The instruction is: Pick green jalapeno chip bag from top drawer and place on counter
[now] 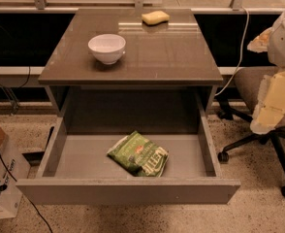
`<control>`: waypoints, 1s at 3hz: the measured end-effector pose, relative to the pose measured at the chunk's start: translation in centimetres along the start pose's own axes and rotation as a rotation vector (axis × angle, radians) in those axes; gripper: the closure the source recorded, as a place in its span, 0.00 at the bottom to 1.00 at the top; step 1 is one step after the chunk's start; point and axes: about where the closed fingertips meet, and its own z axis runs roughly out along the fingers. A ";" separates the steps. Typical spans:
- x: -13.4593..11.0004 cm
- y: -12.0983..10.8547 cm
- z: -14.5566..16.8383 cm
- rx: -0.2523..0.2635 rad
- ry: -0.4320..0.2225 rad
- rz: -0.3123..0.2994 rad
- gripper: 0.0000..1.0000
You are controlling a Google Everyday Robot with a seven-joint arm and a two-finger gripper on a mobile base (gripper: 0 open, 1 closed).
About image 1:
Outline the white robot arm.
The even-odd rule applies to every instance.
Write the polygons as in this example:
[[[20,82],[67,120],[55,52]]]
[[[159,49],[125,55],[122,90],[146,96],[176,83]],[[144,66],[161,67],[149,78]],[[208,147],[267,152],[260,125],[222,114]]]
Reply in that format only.
[[[269,62],[278,67],[276,74],[272,77],[264,75],[260,83],[258,103],[250,124],[254,133],[267,134],[285,116],[285,11],[272,27],[252,40],[247,49],[266,51]]]

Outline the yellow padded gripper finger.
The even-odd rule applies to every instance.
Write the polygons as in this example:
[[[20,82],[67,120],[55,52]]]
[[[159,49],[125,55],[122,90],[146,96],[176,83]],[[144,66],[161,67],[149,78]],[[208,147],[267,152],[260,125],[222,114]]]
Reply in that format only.
[[[247,46],[247,49],[253,52],[267,52],[269,46],[269,36],[271,28],[267,28],[261,34],[256,36]]]
[[[257,98],[250,129],[259,135],[267,134],[285,116],[285,71],[264,75]]]

